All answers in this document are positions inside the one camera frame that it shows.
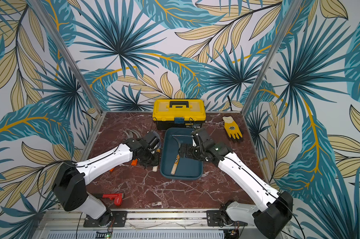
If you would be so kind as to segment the teal plastic tray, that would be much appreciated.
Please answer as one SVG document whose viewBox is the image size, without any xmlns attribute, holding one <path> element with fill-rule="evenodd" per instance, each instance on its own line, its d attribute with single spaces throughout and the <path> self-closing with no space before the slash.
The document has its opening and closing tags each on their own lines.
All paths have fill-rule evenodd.
<svg viewBox="0 0 360 239">
<path fill-rule="evenodd" d="M 197 180 L 203 174 L 203 163 L 191 158 L 180 157 L 176 171 L 172 174 L 181 143 L 192 144 L 191 128 L 169 128 L 164 137 L 164 146 L 161 155 L 160 173 L 174 180 Z"/>
</svg>

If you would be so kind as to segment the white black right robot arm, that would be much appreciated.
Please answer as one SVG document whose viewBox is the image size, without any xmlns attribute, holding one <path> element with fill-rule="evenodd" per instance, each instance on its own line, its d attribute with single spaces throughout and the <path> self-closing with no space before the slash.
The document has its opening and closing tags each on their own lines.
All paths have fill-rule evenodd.
<svg viewBox="0 0 360 239">
<path fill-rule="evenodd" d="M 229 175 L 252 199 L 254 205 L 229 200 L 219 209 L 215 220 L 220 225 L 234 223 L 255 225 L 266 238 L 274 239 L 293 216 L 293 198 L 264 182 L 249 169 L 232 148 L 223 142 L 215 142 L 206 129 L 191 133 L 192 143 L 179 143 L 178 154 L 197 161 L 213 163 Z"/>
</svg>

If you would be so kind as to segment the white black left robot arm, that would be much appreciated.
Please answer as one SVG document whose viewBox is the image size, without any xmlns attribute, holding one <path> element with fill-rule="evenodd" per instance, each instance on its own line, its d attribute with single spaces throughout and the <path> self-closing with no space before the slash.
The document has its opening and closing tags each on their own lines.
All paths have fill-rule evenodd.
<svg viewBox="0 0 360 239">
<path fill-rule="evenodd" d="M 95 220 L 101 227 L 112 222 L 111 210 L 86 186 L 103 173 L 131 160 L 137 159 L 143 166 L 156 166 L 154 155 L 160 147 L 160 136 L 155 131 L 144 137 L 129 138 L 114 149 L 86 161 L 63 163 L 52 184 L 52 191 L 66 212 L 78 211 Z"/>
</svg>

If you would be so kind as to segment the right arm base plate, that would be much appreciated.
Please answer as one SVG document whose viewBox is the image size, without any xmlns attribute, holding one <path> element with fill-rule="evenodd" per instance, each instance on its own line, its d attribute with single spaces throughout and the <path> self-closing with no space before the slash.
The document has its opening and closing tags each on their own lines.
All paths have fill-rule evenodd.
<svg viewBox="0 0 360 239">
<path fill-rule="evenodd" d="M 223 210 L 207 210 L 207 224 L 209 227 L 224 227 L 224 226 L 232 226 L 235 223 L 243 223 L 245 226 L 248 225 L 249 221 L 240 219 L 234 221 L 231 219 L 227 212 Z"/>
</svg>

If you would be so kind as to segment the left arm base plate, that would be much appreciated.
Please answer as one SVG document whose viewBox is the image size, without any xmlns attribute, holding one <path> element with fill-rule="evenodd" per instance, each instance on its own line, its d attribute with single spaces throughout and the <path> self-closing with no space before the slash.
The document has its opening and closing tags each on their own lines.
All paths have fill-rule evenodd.
<svg viewBox="0 0 360 239">
<path fill-rule="evenodd" d="M 85 228 L 123 228 L 127 219 L 127 211 L 106 211 L 99 219 L 86 216 L 83 226 Z"/>
</svg>

